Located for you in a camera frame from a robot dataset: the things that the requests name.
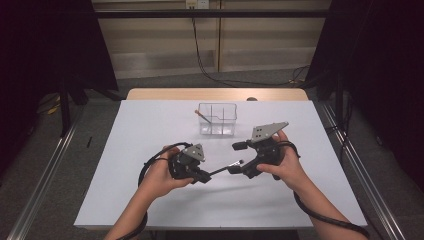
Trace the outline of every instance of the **metal rail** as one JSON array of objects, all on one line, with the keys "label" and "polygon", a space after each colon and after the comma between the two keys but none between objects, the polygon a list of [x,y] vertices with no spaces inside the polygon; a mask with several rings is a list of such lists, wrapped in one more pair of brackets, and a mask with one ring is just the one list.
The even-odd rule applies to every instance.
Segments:
[{"label": "metal rail", "polygon": [[[336,126],[335,113],[333,109],[328,105],[323,105],[324,112],[333,126]],[[340,144],[343,145],[343,141],[346,137],[344,131],[336,130],[336,136],[340,141]],[[396,219],[372,181],[370,175],[368,174],[365,166],[363,165],[359,155],[356,153],[355,148],[350,142],[349,138],[345,141],[344,151],[348,156],[350,164],[352,165],[356,175],[359,178],[359,181],[362,184],[371,204],[373,205],[378,217],[380,218],[381,223],[386,229],[387,234],[392,240],[401,240],[405,239]]]},{"label": "metal rail", "polygon": [[60,138],[57,147],[43,172],[43,175],[38,181],[37,186],[35,187],[35,190],[32,193],[30,199],[28,200],[24,210],[21,212],[18,217],[18,220],[15,222],[15,225],[13,226],[12,231],[7,237],[7,240],[25,239],[31,227],[31,224],[34,221],[34,218],[41,207],[41,204],[49,189],[54,174],[56,173],[56,170],[59,167],[63,156],[65,155],[66,149],[68,148],[69,143],[72,140],[76,125],[81,118],[82,112],[83,107],[80,107],[80,109],[76,113],[75,121],[71,125],[69,131],[64,137]]},{"label": "metal rail", "polygon": [[96,10],[94,14],[98,18],[326,18],[329,12],[328,10],[177,9]]}]

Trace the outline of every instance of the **forearm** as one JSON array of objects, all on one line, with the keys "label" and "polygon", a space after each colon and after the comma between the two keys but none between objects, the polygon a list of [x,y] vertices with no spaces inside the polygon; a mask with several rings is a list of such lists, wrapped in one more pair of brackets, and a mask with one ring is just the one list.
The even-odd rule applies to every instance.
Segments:
[{"label": "forearm", "polygon": [[140,188],[137,190],[105,239],[120,238],[140,225],[147,209],[154,200],[146,194],[142,194],[142,192]]},{"label": "forearm", "polygon": [[[301,201],[310,210],[339,221],[349,222],[349,220],[325,197],[325,195],[308,179],[305,184],[297,188],[296,193]],[[333,224],[329,224],[311,217],[312,224],[321,239],[366,239],[362,234],[353,230],[345,229]]]}]

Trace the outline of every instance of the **black curtain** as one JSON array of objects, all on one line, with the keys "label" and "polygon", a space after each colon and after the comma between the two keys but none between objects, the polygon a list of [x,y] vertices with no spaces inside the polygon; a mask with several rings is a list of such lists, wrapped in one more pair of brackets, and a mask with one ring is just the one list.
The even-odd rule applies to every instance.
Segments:
[{"label": "black curtain", "polygon": [[60,81],[80,93],[117,84],[90,0],[1,1],[0,35],[1,173]]},{"label": "black curtain", "polygon": [[341,76],[354,104],[424,190],[422,1],[333,0],[330,13],[339,14],[325,21],[307,81],[319,77],[325,99]]}]

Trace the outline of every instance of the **person's left hand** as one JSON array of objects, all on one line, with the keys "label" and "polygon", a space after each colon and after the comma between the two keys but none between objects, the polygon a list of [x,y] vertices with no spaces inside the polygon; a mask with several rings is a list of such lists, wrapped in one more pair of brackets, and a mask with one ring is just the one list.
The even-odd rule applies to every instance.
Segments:
[{"label": "person's left hand", "polygon": [[150,166],[144,176],[144,179],[139,186],[139,190],[142,190],[144,194],[148,194],[151,200],[165,196],[172,189],[185,187],[194,181],[193,178],[176,180],[173,179],[169,173],[168,160],[179,152],[180,149],[174,147],[160,155],[159,160],[156,160]]}]

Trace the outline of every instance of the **white table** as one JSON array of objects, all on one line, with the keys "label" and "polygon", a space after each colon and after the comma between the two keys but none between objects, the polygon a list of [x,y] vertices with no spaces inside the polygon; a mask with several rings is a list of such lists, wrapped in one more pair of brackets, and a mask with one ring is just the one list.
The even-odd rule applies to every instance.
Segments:
[{"label": "white table", "polygon": [[[231,137],[199,134],[194,110],[200,102],[210,100],[123,101],[75,226],[110,228],[136,191],[143,163],[163,145],[201,143],[206,162],[200,167],[212,172],[240,159],[253,159],[254,150],[233,151],[231,144],[249,139],[254,126],[282,121],[290,123],[284,130],[311,179],[350,221],[366,225],[312,102],[235,101],[238,119]],[[155,201],[148,213],[146,229],[156,230],[312,226],[292,191],[268,174],[248,179],[222,172],[207,184],[173,190]]]}]

